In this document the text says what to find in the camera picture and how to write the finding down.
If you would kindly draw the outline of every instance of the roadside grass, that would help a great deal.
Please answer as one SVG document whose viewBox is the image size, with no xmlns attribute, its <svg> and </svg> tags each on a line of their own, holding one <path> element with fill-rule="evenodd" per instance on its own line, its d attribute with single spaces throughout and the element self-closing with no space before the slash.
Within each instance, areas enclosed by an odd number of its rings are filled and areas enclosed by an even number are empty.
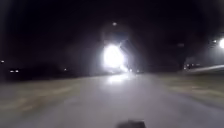
<svg viewBox="0 0 224 128">
<path fill-rule="evenodd" d="M 21 82 L 0 86 L 0 123 L 79 93 L 79 80 Z"/>
<path fill-rule="evenodd" d="M 224 108 L 224 76 L 222 75 L 157 75 L 168 89 L 184 93 Z"/>
</svg>

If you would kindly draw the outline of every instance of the night sky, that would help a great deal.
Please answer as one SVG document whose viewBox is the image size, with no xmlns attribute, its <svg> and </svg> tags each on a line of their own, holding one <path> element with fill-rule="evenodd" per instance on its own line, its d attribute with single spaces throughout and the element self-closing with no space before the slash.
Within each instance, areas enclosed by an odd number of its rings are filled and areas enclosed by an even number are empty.
<svg viewBox="0 0 224 128">
<path fill-rule="evenodd" d="M 140 67 L 178 69 L 221 31 L 215 0 L 2 0 L 0 57 L 12 67 L 96 67 L 115 31 Z M 113 22 L 117 28 L 111 30 Z"/>
</svg>

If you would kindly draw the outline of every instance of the bright light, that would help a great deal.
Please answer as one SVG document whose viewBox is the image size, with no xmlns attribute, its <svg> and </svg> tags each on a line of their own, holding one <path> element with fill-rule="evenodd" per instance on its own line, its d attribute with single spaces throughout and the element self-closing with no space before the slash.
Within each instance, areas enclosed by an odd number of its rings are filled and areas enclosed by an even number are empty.
<svg viewBox="0 0 224 128">
<path fill-rule="evenodd" d="M 224 49 L 224 38 L 219 41 L 219 47 Z"/>
<path fill-rule="evenodd" d="M 109 83 L 121 83 L 125 80 L 128 79 L 128 75 L 127 74 L 122 74 L 122 75 L 114 75 L 114 76 L 110 76 L 108 79 Z"/>
<path fill-rule="evenodd" d="M 123 72 L 128 72 L 128 68 L 126 67 L 126 66 L 124 66 L 124 65 L 121 65 L 121 70 L 123 71 Z"/>
<path fill-rule="evenodd" d="M 109 45 L 104 50 L 104 65 L 109 68 L 119 68 L 124 64 L 124 56 L 119 47 Z"/>
</svg>

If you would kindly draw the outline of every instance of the road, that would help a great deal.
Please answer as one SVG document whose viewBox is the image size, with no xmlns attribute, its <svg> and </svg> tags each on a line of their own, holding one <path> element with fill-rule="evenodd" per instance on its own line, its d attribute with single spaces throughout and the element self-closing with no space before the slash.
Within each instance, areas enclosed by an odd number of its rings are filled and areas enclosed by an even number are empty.
<svg viewBox="0 0 224 128">
<path fill-rule="evenodd" d="M 168 91 L 153 75 L 95 77 L 83 79 L 80 84 L 78 95 L 23 116 L 6 127 L 114 128 L 128 119 L 144 120 L 147 128 L 224 126 L 223 110 Z"/>
</svg>

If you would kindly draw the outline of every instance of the headlight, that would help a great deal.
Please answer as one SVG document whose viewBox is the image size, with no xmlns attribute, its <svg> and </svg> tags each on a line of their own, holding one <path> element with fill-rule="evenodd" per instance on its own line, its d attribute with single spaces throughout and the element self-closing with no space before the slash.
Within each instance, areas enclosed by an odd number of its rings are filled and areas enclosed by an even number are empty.
<svg viewBox="0 0 224 128">
<path fill-rule="evenodd" d="M 119 68 L 124 64 L 124 56 L 120 48 L 115 45 L 109 45 L 104 49 L 104 66 L 110 68 Z"/>
<path fill-rule="evenodd" d="M 224 38 L 219 41 L 219 47 L 224 49 Z"/>
</svg>

